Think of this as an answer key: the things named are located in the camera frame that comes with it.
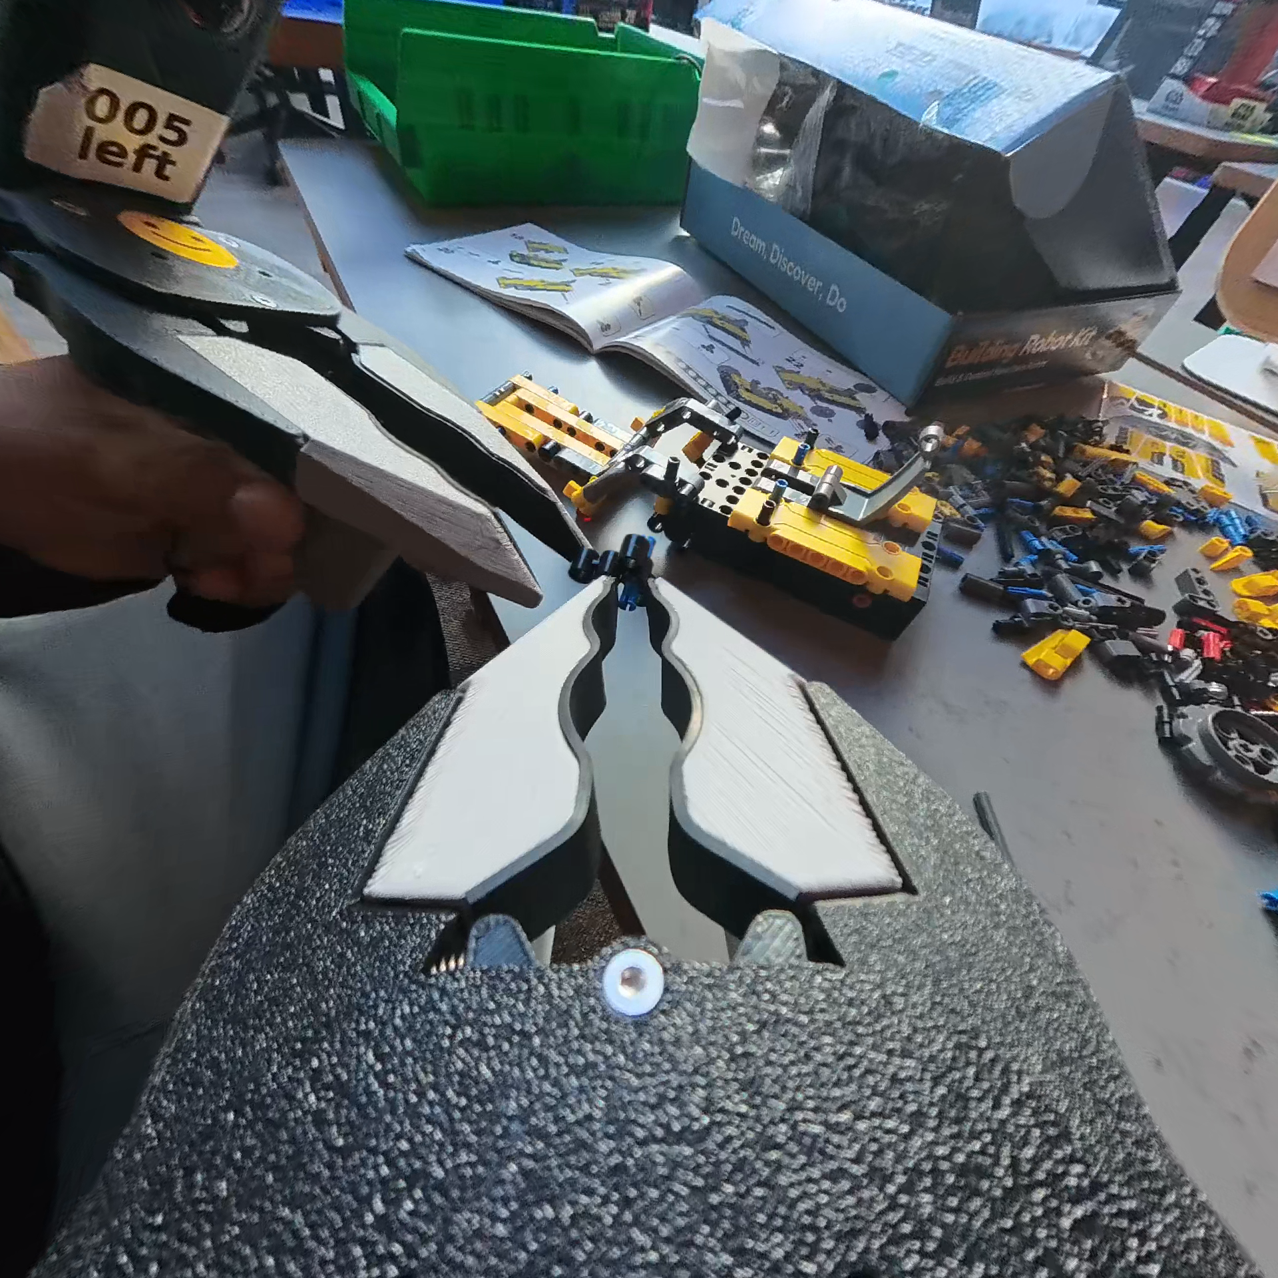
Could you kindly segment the person's left hand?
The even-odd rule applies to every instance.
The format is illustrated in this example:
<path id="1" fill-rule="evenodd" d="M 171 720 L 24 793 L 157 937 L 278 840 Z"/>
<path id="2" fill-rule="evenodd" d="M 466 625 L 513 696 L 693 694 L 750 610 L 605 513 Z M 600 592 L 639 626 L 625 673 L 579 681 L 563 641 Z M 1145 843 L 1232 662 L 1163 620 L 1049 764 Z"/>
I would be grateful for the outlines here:
<path id="1" fill-rule="evenodd" d="M 294 494 L 228 445 L 102 390 L 66 356 L 3 366 L 3 550 L 255 609 L 294 592 L 302 532 Z"/>

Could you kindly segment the pile of loose building pieces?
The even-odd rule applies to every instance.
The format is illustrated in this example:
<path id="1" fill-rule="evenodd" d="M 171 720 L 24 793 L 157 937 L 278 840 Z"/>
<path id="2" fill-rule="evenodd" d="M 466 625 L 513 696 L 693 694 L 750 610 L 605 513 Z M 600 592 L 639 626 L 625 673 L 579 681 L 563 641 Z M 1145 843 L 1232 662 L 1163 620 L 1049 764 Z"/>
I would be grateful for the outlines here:
<path id="1" fill-rule="evenodd" d="M 923 479 L 941 515 L 931 605 L 884 673 L 921 691 L 924 662 L 954 683 L 967 665 L 989 711 L 1026 707 L 1031 681 L 1054 706 L 1090 665 L 1093 699 L 1133 690 L 1153 720 L 1158 706 L 1274 712 L 1274 521 L 1159 481 L 1104 426 L 942 427 Z"/>

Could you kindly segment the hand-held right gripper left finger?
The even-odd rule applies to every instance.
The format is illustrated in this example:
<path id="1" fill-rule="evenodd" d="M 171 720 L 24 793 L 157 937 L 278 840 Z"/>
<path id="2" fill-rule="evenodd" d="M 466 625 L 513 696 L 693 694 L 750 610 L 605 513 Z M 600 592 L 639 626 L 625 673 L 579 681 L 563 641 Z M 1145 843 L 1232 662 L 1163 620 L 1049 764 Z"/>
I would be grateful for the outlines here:
<path id="1" fill-rule="evenodd" d="M 613 636 L 615 588 L 597 578 L 460 685 L 366 902 L 570 913 L 588 895 L 600 834 L 583 737 Z"/>

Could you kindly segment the yellow grey brick vehicle model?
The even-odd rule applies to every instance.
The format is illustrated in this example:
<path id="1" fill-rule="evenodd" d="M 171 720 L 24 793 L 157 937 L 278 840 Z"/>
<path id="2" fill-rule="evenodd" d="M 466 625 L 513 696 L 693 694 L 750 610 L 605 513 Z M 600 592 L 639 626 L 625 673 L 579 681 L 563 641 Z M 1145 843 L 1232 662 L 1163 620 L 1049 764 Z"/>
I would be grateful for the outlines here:
<path id="1" fill-rule="evenodd" d="M 941 515 L 921 489 L 946 432 L 907 430 L 907 458 L 877 471 L 816 443 L 816 430 L 769 450 L 746 442 L 738 411 L 693 396 L 628 427 L 599 422 L 520 374 L 476 401 L 520 453 L 566 479 L 579 521 L 635 490 L 649 531 L 775 584 L 877 636 L 902 635 L 929 596 Z"/>

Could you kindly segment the green plastic bin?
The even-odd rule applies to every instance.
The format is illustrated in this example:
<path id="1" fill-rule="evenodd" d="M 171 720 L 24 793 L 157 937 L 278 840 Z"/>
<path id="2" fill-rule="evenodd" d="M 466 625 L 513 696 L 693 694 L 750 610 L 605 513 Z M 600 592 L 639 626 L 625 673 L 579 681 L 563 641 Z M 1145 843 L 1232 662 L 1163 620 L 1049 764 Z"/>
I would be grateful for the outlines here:
<path id="1" fill-rule="evenodd" d="M 345 1 L 348 92 L 429 205 L 678 202 L 703 59 L 586 3 Z"/>

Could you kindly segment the yellow black sticker sheet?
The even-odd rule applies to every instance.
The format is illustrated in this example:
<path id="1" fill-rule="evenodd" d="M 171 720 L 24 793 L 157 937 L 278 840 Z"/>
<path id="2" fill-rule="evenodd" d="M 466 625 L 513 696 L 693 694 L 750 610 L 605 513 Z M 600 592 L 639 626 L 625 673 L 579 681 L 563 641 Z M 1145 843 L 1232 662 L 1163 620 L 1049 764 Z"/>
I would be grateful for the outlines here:
<path id="1" fill-rule="evenodd" d="M 1109 448 L 1127 451 L 1159 481 L 1205 490 L 1206 502 L 1276 515 L 1274 439 L 1111 380 L 1099 413 Z"/>

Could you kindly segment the open instruction booklet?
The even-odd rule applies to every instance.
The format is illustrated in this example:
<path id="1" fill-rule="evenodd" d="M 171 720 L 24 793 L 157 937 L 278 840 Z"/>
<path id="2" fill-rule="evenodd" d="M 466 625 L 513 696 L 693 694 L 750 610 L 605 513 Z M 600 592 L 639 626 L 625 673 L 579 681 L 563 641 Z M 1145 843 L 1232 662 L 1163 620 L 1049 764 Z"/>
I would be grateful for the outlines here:
<path id="1" fill-rule="evenodd" d="M 709 294 L 680 265 L 586 249 L 531 221 L 414 243 L 406 259 L 555 327 L 591 354 L 630 354 L 686 395 L 740 409 L 743 432 L 869 461 L 907 409 L 865 374 L 805 343 L 733 294 Z"/>

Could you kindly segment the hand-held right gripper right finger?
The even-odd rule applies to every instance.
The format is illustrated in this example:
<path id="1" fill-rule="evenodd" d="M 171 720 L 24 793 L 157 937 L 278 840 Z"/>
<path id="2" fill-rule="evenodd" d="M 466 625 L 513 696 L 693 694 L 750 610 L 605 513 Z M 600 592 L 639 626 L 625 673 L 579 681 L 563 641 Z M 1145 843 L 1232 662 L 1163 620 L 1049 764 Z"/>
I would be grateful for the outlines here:
<path id="1" fill-rule="evenodd" d="M 669 868 L 694 908 L 809 908 L 887 895 L 900 866 L 806 681 L 678 588 L 647 589 L 669 772 Z"/>

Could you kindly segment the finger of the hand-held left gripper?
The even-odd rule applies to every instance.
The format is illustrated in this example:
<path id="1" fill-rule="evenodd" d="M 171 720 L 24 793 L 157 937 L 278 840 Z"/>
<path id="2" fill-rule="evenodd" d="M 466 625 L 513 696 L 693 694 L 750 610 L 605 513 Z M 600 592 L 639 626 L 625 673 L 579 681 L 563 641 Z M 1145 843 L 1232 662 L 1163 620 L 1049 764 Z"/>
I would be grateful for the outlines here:
<path id="1" fill-rule="evenodd" d="M 510 516 L 563 560 L 586 541 L 526 455 L 421 359 L 385 341 L 343 340 L 340 387 L 411 451 Z"/>
<path id="2" fill-rule="evenodd" d="M 299 498 L 409 566 L 534 607 L 542 589 L 502 516 L 301 361 L 233 336 L 183 336 L 304 435 Z"/>

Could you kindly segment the black axle rod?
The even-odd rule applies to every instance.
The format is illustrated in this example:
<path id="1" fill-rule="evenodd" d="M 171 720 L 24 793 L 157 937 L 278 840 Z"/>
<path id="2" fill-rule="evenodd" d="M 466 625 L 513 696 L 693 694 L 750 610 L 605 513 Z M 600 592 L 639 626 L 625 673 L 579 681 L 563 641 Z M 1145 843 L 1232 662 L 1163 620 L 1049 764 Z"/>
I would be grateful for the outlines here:
<path id="1" fill-rule="evenodd" d="M 994 803 L 991 800 L 991 795 L 984 790 L 975 792 L 971 795 L 971 808 L 973 813 L 976 814 L 976 819 L 983 832 L 986 834 L 992 847 L 997 850 L 1002 861 L 1014 868 L 1014 856 L 1009 848 L 1009 840 L 1005 839 L 1004 830 L 1001 829 L 1001 822 Z"/>

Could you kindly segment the person's left forearm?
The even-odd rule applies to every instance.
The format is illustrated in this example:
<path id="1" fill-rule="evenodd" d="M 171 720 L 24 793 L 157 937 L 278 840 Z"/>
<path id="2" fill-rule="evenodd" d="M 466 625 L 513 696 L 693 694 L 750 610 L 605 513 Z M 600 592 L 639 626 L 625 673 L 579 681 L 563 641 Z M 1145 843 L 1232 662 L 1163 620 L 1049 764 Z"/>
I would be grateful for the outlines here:
<path id="1" fill-rule="evenodd" d="M 92 609 L 121 597 L 144 594 L 157 584 L 145 579 L 85 579 L 27 560 L 3 560 L 1 618 Z"/>

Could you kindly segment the clear plastic bag of parts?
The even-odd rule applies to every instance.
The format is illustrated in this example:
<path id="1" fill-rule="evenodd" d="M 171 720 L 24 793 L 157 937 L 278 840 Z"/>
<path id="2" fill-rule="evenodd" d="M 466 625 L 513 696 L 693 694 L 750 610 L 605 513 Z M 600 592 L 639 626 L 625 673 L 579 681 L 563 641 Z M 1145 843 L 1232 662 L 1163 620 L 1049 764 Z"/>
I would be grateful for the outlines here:
<path id="1" fill-rule="evenodd" d="M 826 115 L 839 82 L 703 17 L 706 58 L 686 152 L 696 168 L 808 220 Z"/>

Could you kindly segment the black connector piece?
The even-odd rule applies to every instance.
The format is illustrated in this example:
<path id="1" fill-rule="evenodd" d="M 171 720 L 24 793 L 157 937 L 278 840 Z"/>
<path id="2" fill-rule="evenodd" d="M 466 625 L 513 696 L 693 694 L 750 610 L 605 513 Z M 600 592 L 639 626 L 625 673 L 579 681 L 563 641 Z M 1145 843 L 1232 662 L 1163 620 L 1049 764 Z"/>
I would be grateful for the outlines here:
<path id="1" fill-rule="evenodd" d="M 571 560 L 566 575 L 583 584 L 602 581 L 613 588 L 618 610 L 631 612 L 646 605 L 651 576 L 652 534 L 628 534 L 617 550 L 586 547 Z"/>

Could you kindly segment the blue cardboard kit box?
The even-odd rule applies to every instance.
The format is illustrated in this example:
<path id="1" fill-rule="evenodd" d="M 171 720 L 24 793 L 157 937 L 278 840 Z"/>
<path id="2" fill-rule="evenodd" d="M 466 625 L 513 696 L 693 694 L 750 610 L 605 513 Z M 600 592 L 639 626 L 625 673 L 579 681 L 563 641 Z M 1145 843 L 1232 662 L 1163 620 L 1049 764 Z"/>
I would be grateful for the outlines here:
<path id="1" fill-rule="evenodd" d="M 704 3 L 839 82 L 808 220 L 690 162 L 681 226 L 907 404 L 1119 369 L 1177 294 L 1120 74 L 886 3 Z"/>

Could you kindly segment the grey desk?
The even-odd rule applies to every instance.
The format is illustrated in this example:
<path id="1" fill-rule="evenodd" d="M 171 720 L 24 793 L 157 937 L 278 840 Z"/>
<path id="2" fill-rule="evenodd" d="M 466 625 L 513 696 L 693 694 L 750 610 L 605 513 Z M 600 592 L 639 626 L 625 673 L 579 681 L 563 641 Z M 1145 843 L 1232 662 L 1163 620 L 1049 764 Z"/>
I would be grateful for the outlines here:
<path id="1" fill-rule="evenodd" d="M 429 209 L 372 142 L 281 147 L 317 255 L 343 299 L 414 348 L 468 398 L 531 372 L 628 424 L 672 385 L 646 364 L 594 359 L 405 255 L 413 243 L 531 220 L 578 246 L 681 265 L 803 328 L 680 231 L 670 209 Z M 1274 1274 L 1274 811 L 1184 782 L 1154 740 L 1154 696 L 1083 657 L 1059 681 L 991 635 L 996 610 L 939 570 L 895 641 L 766 583 L 678 552 L 688 596 L 822 680 L 965 813 L 984 790 L 1014 865 L 1091 983 L 1166 1140 L 1265 1274 Z"/>

